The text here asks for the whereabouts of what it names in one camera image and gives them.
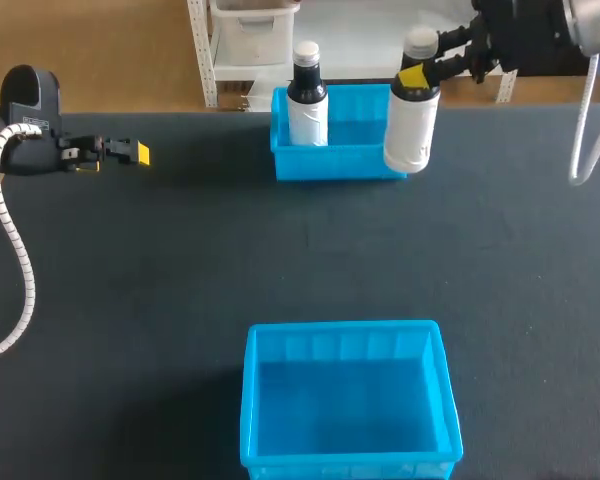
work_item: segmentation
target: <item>plastic container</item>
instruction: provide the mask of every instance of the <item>plastic container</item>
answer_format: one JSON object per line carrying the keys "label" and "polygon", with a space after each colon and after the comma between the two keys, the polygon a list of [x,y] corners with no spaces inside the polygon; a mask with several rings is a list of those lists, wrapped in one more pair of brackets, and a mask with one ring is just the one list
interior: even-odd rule
{"label": "plastic container", "polygon": [[240,459],[252,480],[446,479],[462,452],[435,322],[249,331]]}
{"label": "plastic container", "polygon": [[396,179],[384,163],[389,85],[329,85],[326,147],[293,146],[287,91],[273,92],[271,151],[278,180]]}
{"label": "plastic container", "polygon": [[211,14],[233,65],[291,61],[293,17],[299,3],[285,0],[211,0]]}

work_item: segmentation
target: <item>white cap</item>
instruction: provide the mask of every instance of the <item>white cap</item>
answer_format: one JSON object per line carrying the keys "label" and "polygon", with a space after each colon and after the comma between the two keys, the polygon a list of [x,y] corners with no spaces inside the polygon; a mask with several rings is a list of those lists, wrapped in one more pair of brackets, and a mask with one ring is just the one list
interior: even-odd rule
{"label": "white cap", "polygon": [[305,40],[293,49],[293,63],[299,67],[313,67],[320,61],[320,47],[316,42]]}
{"label": "white cap", "polygon": [[404,39],[404,53],[414,60],[427,60],[438,52],[438,32],[431,27],[417,25]]}

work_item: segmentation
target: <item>bottle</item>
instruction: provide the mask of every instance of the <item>bottle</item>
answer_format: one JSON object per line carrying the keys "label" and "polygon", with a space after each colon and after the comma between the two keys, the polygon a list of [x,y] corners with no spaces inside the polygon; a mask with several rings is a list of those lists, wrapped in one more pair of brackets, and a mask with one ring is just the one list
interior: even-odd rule
{"label": "bottle", "polygon": [[319,61],[315,42],[300,42],[293,49],[293,80],[287,89],[292,145],[327,145],[329,97]]}
{"label": "bottle", "polygon": [[429,163],[440,87],[412,83],[410,75],[411,69],[422,68],[422,63],[435,58],[437,52],[435,30],[418,26],[409,31],[401,71],[391,83],[384,139],[385,164],[397,172],[417,173]]}

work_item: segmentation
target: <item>large blue bin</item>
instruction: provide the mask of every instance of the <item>large blue bin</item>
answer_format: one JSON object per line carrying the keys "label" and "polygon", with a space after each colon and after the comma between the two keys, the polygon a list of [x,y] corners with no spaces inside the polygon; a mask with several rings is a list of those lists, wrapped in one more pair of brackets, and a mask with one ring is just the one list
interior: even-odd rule
{"label": "large blue bin", "polygon": [[271,151],[278,180],[396,179],[406,174],[384,163],[389,85],[330,85],[329,146],[293,146],[287,89],[271,104]]}
{"label": "large blue bin", "polygon": [[462,457],[438,325],[256,325],[240,459],[252,480],[446,479]]}

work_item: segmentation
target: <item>coiled white cable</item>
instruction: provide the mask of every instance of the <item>coiled white cable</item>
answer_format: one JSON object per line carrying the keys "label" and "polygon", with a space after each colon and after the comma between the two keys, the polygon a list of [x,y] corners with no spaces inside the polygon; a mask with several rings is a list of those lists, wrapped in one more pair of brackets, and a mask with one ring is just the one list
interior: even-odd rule
{"label": "coiled white cable", "polygon": [[[5,145],[11,139],[11,137],[16,135],[21,137],[39,137],[42,135],[42,131],[35,125],[29,125],[27,123],[16,123],[9,125],[0,132],[0,159],[2,158]],[[7,235],[9,235],[9,239],[11,240],[13,248],[16,251],[16,255],[18,256],[18,261],[20,262],[20,267],[22,268],[22,275],[24,276],[25,293],[24,309],[22,310],[22,315],[20,315],[20,320],[7,338],[0,342],[0,354],[2,354],[12,347],[14,343],[16,343],[29,325],[31,315],[33,315],[33,307],[36,303],[36,282],[33,277],[33,268],[31,266],[31,261],[29,260],[29,255],[27,254],[27,249],[25,248],[24,243],[22,243],[22,239],[18,234],[18,230],[16,229],[16,226],[11,219],[11,215],[9,215],[9,210],[7,210],[7,205],[4,202],[1,184],[0,221],[2,222],[2,226],[6,230]]]}
{"label": "coiled white cable", "polygon": [[580,104],[580,113],[578,114],[578,123],[576,125],[576,135],[573,139],[573,149],[571,150],[571,164],[569,166],[569,182],[571,185],[582,185],[584,182],[589,180],[591,172],[600,159],[600,134],[594,143],[587,163],[580,175],[578,175],[578,164],[580,162],[580,150],[582,148],[582,137],[584,135],[584,127],[587,122],[587,114],[589,113],[589,105],[591,103],[591,95],[593,93],[593,85],[596,80],[596,73],[598,71],[598,55],[591,57],[589,61],[589,73],[587,74],[587,81],[584,86],[584,94],[582,96],[582,103]]}

